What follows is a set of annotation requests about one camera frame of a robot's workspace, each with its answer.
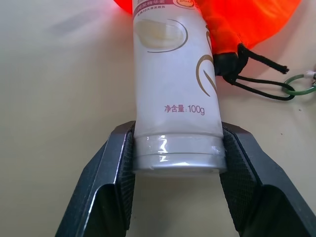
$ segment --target beige table surface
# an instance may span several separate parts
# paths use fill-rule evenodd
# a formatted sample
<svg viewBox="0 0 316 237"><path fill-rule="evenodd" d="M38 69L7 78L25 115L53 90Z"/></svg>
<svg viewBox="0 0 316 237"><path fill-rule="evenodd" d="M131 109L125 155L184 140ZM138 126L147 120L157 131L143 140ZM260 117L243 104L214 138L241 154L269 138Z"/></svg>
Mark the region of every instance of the beige table surface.
<svg viewBox="0 0 316 237"><path fill-rule="evenodd" d="M116 125L136 119L132 20L111 0L2 1L0 13L0 232L54 236L83 167ZM289 75L252 61L244 75L283 81L312 69L315 20L316 2L304 0L254 49ZM316 212L315 97L282 103L217 81L222 120L251 131ZM237 233L218 176L137 177L127 236Z"/></svg>

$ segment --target green ring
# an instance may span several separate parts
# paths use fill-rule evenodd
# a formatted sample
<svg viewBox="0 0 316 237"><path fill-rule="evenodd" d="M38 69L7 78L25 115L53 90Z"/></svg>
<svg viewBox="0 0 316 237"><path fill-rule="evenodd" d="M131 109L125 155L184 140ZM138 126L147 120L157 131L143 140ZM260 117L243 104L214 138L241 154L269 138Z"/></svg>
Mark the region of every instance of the green ring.
<svg viewBox="0 0 316 237"><path fill-rule="evenodd" d="M299 75L293 76L293 77L287 79L285 81L285 84L290 84L292 81L303 78L303 77L304 77L304 74L299 74ZM301 90L301 91L292 91L292 90L288 90L286 88L283 88L283 91L288 95L307 95L309 93L316 91L316 86L312 86L311 88L308 88L306 90Z"/></svg>

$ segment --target black drawstring cord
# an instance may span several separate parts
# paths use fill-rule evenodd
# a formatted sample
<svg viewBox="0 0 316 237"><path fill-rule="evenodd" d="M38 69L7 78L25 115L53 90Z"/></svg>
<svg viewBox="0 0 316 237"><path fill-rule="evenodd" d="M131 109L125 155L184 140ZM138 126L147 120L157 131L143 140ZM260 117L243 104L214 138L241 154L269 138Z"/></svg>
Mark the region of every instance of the black drawstring cord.
<svg viewBox="0 0 316 237"><path fill-rule="evenodd" d="M250 51L242 43L240 43L238 45L238 63L237 63L236 69L234 72L223 76L224 80L232 85L238 86L238 87L245 89L247 91L250 91L252 93L262 95L262 96L265 96L265 97L268 97L271 99L275 99L275 100L288 101L288 100L291 100L295 97L294 95L289 95L287 97L271 95L271 94L262 92L260 90L251 88L249 86L246 86L244 84L241 84L239 82L236 82L237 79L240 79L240 80L254 82L254 83L278 85L278 86L284 87L288 90L295 91L293 87L291 87L288 84L282 83L282 82L272 81L272 80L252 79L252 78L246 78L246 77L239 76L239 73L241 73L242 69L246 66L249 58L252 58L256 61L264 63L265 65L267 65L267 66L269 66L269 67L271 67L271 68L273 68L273 69L275 69L283 74L286 74L289 71L287 66L282 66L274 61L271 61L270 59L268 59L264 56L258 55L256 53Z"/></svg>

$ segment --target keyring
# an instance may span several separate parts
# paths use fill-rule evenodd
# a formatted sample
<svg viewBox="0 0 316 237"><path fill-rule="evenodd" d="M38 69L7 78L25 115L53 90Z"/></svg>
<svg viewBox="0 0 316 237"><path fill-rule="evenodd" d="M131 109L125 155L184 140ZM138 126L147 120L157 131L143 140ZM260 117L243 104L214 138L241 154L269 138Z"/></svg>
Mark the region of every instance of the keyring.
<svg viewBox="0 0 316 237"><path fill-rule="evenodd" d="M304 78L304 77L305 77L304 74L299 74L299 75L293 76L293 77L289 78L288 80L286 80L285 84L290 84L294 80L297 80L297 79L300 79L300 78ZM316 82L314 80L314 83L312 84L312 87L308 88L306 90L292 91L292 90L288 90L286 88L283 88L282 90L288 95L307 95L309 93L312 93L312 92L316 91Z"/></svg>

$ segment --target white tube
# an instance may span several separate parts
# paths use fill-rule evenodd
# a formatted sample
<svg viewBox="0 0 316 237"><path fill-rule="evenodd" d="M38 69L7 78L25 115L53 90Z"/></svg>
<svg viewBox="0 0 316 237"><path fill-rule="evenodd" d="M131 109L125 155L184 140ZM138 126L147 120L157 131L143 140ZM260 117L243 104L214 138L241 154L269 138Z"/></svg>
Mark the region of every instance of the white tube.
<svg viewBox="0 0 316 237"><path fill-rule="evenodd" d="M226 170L210 34L192 0L133 0L135 172Z"/></svg>

